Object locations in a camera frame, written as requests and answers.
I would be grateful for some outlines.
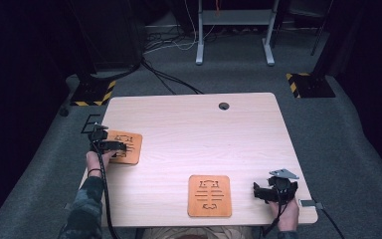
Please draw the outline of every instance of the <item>table surface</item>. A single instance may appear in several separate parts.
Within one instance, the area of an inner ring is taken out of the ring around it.
[[[113,226],[271,224],[270,207],[254,197],[253,182],[268,188],[269,172],[282,168],[299,176],[296,199],[311,199],[273,94],[113,98],[102,124],[143,136],[137,165],[108,167]],[[231,217],[188,215],[191,175],[230,178]],[[316,220],[313,207],[300,208],[300,224]]]

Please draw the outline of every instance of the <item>wrist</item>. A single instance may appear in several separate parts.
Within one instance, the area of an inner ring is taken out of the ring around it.
[[[89,170],[88,177],[96,176],[101,177],[101,170],[100,168],[92,168]]]
[[[278,223],[280,231],[296,231],[296,227],[294,223],[287,223],[286,221],[279,221]]]

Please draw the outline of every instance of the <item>hand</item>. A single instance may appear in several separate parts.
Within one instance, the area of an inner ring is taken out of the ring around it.
[[[107,166],[109,165],[109,159],[116,153],[116,151],[112,150],[105,154],[103,154],[101,157],[103,159],[103,165],[104,170],[107,170]],[[97,153],[93,151],[89,151],[86,155],[87,158],[87,171],[90,171],[92,169],[98,168],[100,169],[100,163],[98,162],[98,156]],[[89,176],[98,176],[101,177],[100,170],[93,170],[90,172]]]
[[[279,212],[279,205],[276,202],[269,201],[269,205],[272,209],[272,214],[276,218]],[[299,207],[295,198],[291,200],[284,211],[285,206],[282,205],[283,214],[280,217],[278,227],[280,231],[296,231],[297,219],[299,216]]]

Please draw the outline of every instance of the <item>cork coaster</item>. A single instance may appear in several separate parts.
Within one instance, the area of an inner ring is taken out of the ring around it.
[[[192,175],[188,183],[189,216],[230,217],[232,215],[228,176]]]
[[[142,135],[138,133],[108,130],[107,140],[117,140],[126,144],[126,151],[119,151],[110,162],[138,164]]]

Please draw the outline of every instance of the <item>camouflage sleeve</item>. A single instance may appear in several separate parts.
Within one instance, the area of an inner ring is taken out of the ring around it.
[[[298,239],[296,231],[282,231],[278,233],[278,239]]]
[[[91,176],[84,182],[71,206],[67,224],[58,238],[101,238],[101,178]]]

